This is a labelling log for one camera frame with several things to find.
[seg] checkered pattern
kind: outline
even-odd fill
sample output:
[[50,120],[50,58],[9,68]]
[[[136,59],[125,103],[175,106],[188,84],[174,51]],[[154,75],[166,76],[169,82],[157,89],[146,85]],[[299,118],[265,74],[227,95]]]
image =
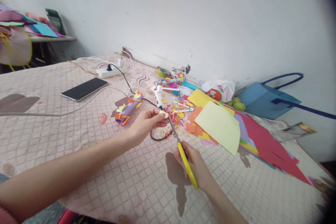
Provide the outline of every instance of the checkered pattern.
[[[117,59],[115,55],[101,58],[115,62]],[[95,71],[99,62],[77,60],[76,63]],[[155,69],[140,63],[135,63],[135,68],[133,91],[141,90],[145,98],[154,101],[149,88],[159,80]],[[126,76],[131,82],[133,69]],[[13,93],[38,96],[39,103],[29,112],[66,113],[85,101],[76,103],[60,93],[93,77],[67,62],[0,75],[0,98]],[[111,87],[128,89],[122,75],[106,80]],[[86,107],[65,117],[1,117],[0,172],[13,176],[125,132],[137,115],[152,105],[143,101],[127,124],[120,126],[110,115],[117,108],[114,103],[123,97],[117,90],[106,89]],[[168,102],[175,100],[165,92],[163,98]],[[100,122],[102,113],[108,116],[105,124]],[[239,154],[234,157],[222,147],[202,145],[199,138],[186,135],[183,128],[178,134],[199,149],[220,187],[249,223],[311,223],[319,216],[316,203],[323,204],[323,199],[315,188],[271,169],[251,155],[247,156],[251,168],[246,168]],[[286,147],[300,160],[305,175],[330,178],[296,141]],[[179,216],[177,185],[169,181],[165,164],[165,154],[175,149],[172,136],[163,141],[153,141],[148,136],[60,202],[77,213],[112,222],[126,218],[139,223],[215,223],[207,196],[191,185],[185,186],[187,202],[183,216]],[[13,168],[11,174],[5,169],[8,166]]]

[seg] yellow scissors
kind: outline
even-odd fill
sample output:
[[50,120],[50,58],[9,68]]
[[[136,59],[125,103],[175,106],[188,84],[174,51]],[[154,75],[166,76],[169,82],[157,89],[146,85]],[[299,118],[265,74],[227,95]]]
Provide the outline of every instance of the yellow scissors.
[[184,153],[184,150],[183,150],[183,148],[182,148],[182,144],[181,144],[181,142],[180,142],[180,140],[179,140],[179,136],[177,135],[177,133],[176,133],[176,131],[175,131],[175,128],[174,128],[174,125],[173,125],[172,120],[170,119],[170,116],[168,116],[168,120],[169,120],[170,125],[171,125],[171,128],[172,128],[171,130],[173,131],[174,136],[175,136],[175,138],[176,138],[176,140],[177,140],[177,149],[178,149],[178,151],[179,151],[179,153],[180,153],[180,155],[181,155],[183,164],[184,164],[184,166],[185,166],[185,169],[187,170],[187,174],[188,174],[188,176],[189,176],[189,178],[190,178],[190,180],[191,180],[191,183],[193,184],[194,188],[195,188],[196,190],[198,190],[198,185],[197,185],[195,176],[194,176],[194,174],[193,174],[193,171],[192,171],[191,168],[190,168],[190,165],[189,165],[189,163],[188,163],[187,156],[186,156],[186,154]]

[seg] scissor blade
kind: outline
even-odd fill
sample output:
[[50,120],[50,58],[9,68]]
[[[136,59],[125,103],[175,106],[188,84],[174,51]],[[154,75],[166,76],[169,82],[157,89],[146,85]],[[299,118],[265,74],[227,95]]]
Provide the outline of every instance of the scissor blade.
[[170,125],[171,125],[172,131],[173,131],[173,133],[174,133],[174,136],[175,136],[175,138],[176,138],[176,141],[179,142],[179,141],[180,141],[180,140],[179,140],[179,136],[177,135],[177,133],[176,133],[176,131],[175,131],[175,128],[174,128],[174,125],[173,125],[172,120],[170,119],[170,116],[168,116],[168,120],[169,120],[169,122],[170,122]]

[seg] white wall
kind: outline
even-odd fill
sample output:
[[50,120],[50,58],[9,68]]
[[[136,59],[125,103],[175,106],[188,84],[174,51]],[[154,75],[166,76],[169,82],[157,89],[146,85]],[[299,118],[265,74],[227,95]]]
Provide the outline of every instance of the white wall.
[[[57,10],[78,41],[70,58],[127,46],[136,60],[161,67],[189,64],[189,78],[234,80],[238,87],[289,72],[305,78],[283,90],[302,105],[336,113],[334,20],[328,0],[0,0],[45,16]],[[336,123],[299,109],[282,119],[304,121],[318,134],[302,138],[317,160],[336,159]]]

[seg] scissor handle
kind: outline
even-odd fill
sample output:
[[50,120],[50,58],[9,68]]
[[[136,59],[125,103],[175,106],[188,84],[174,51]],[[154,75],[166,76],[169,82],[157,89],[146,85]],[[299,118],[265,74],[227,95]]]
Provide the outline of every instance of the scissor handle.
[[181,158],[182,158],[182,161],[183,161],[183,164],[185,166],[185,169],[187,170],[187,174],[191,180],[191,183],[193,184],[194,188],[196,190],[198,190],[198,185],[197,185],[197,182],[196,182],[196,179],[195,179],[195,176],[193,174],[193,171],[191,170],[190,168],[190,165],[189,165],[189,162],[188,162],[188,159],[186,157],[186,154],[184,153],[184,150],[182,148],[182,145],[180,142],[177,143],[177,148],[178,148],[178,151],[181,155]]

